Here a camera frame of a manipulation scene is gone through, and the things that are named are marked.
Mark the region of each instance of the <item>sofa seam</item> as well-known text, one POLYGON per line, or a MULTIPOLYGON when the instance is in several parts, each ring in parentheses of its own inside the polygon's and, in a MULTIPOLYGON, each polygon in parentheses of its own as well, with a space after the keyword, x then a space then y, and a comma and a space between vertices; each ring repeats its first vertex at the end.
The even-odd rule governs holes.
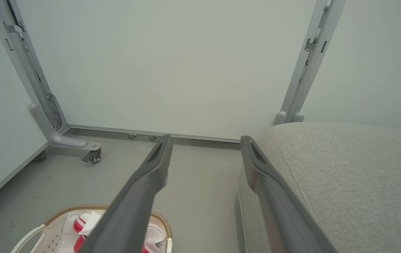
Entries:
POLYGON ((296 187, 296 192, 297 192, 298 194, 299 194, 299 192, 300 192, 299 195, 302 197, 302 199, 304 200, 304 202, 307 204, 307 208, 308 208, 308 210, 310 211, 311 215, 313 215, 313 218, 314 218, 314 220, 316 221, 316 223, 318 223, 318 221, 317 221, 317 219, 316 219, 316 216, 314 215, 313 208, 311 208, 310 202, 308 201, 307 197, 305 196, 302 187, 301 187, 300 184, 297 182, 296 176, 294 175, 294 172, 293 172, 292 169, 289 167, 288 162, 286 161, 286 158, 285 158, 285 156, 284 156, 284 153, 282 152, 282 150, 281 150, 281 148, 280 148, 280 146, 279 146, 279 143, 278 143, 278 141, 277 141, 277 138, 276 138, 276 135, 275 135, 274 132, 272 132, 272 136, 274 137, 274 140, 275 140, 275 142, 276 142, 277 148, 279 149, 279 152, 280 152, 280 154, 281 154, 281 156, 282 156, 282 158, 283 158, 283 161, 284 161, 284 163, 285 163, 285 165, 286 165, 286 168, 288 168, 288 172, 289 172, 288 174, 289 174, 289 177, 290 177, 290 179, 291 179, 291 182, 294 183, 295 186, 297 186, 297 187, 296 187))

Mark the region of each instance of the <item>metal bracket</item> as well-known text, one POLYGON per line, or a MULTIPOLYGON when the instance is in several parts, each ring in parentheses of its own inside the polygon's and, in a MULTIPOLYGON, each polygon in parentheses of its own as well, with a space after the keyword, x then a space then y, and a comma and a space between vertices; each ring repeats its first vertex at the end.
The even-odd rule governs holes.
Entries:
POLYGON ((54 94, 53 93, 51 93, 51 92, 47 92, 46 93, 46 98, 48 99, 48 102, 49 102, 49 105, 51 106, 51 108, 53 109, 53 112, 54 112, 54 117, 56 118, 56 121, 55 121, 55 125, 54 125, 54 129, 56 130, 56 131, 59 131, 60 129, 61 129, 61 126, 62 126, 62 121, 63 121, 63 118, 62 118, 62 116, 61 116, 61 110, 60 110, 60 107, 59 107, 59 105, 57 104, 57 101, 56 101, 56 99, 55 99, 55 96, 54 96, 54 94))
POLYGON ((15 33, 15 32, 21 33, 21 32, 24 32, 22 27, 17 26, 17 25, 13 25, 13 26, 5 25, 5 30, 7 30, 8 33, 15 33))
POLYGON ((306 51, 311 51, 311 50, 314 49, 315 45, 316 45, 316 42, 313 42, 313 43, 307 42, 307 44, 305 45, 305 50, 306 51))
POLYGON ((101 143, 98 142, 88 142, 61 135, 53 128, 40 104, 32 103, 29 109, 46 139, 48 139, 50 146, 86 150, 98 150, 101 148, 101 143))

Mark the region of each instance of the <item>wicker basket rim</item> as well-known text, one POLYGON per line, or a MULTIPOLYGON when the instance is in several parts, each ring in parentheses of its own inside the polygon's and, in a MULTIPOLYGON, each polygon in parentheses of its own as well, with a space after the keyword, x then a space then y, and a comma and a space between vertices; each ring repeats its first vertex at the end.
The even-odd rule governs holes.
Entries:
MULTIPOLYGON (((107 210, 109 208, 109 205, 96 205, 96 204, 88 204, 88 205, 73 205, 67 208, 64 208, 63 210, 57 212, 51 218, 49 218, 44 224, 45 226, 49 226, 51 222, 55 221, 58 217, 72 212, 72 211, 77 211, 77 210, 107 210)), ((152 211, 151 216, 159 220, 164 226, 166 233, 168 234, 168 238, 172 238, 172 231, 171 231, 171 226, 168 223, 168 221, 161 215, 160 213, 152 211)))

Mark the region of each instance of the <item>baseboard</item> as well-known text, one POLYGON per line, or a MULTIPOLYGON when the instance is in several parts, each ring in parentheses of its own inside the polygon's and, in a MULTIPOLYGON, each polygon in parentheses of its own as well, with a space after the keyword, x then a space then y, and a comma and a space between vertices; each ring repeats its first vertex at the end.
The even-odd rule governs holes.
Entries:
POLYGON ((102 128, 100 126, 91 126, 91 125, 68 124, 68 127, 69 128, 77 128, 77 129, 86 129, 86 130, 117 132, 117 133, 131 133, 131 134, 140 134, 140 135, 153 135, 153 136, 172 135, 174 138, 194 139, 194 140, 204 140, 204 141, 221 141, 221 142, 231 142, 231 143, 240 143, 240 141, 241 141, 239 139, 216 138, 216 137, 207 137, 207 136, 180 135, 180 134, 173 134, 173 133, 137 131, 137 130, 120 129, 120 128, 102 128))
POLYGON ((16 174, 18 174, 19 171, 21 171, 26 165, 29 164, 29 162, 31 162, 32 160, 34 160, 35 157, 37 157, 37 155, 39 155, 41 152, 43 152, 47 147, 49 146, 49 143, 46 142, 46 144, 44 144, 41 148, 39 148, 34 154, 32 154, 32 156, 30 156, 29 158, 27 158, 23 163, 21 163, 12 173, 10 173, 6 178, 4 178, 1 182, 0 182, 0 189, 7 184, 8 181, 10 181, 10 179, 12 179, 16 174))

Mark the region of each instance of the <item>caster wheel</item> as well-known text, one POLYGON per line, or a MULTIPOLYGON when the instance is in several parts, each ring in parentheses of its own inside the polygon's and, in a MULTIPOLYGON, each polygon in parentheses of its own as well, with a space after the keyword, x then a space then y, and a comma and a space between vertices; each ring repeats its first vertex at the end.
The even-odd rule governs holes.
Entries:
POLYGON ((93 158, 93 160, 91 160, 93 163, 98 163, 98 162, 100 162, 101 161, 101 157, 100 156, 98 156, 98 157, 95 157, 95 158, 93 158))

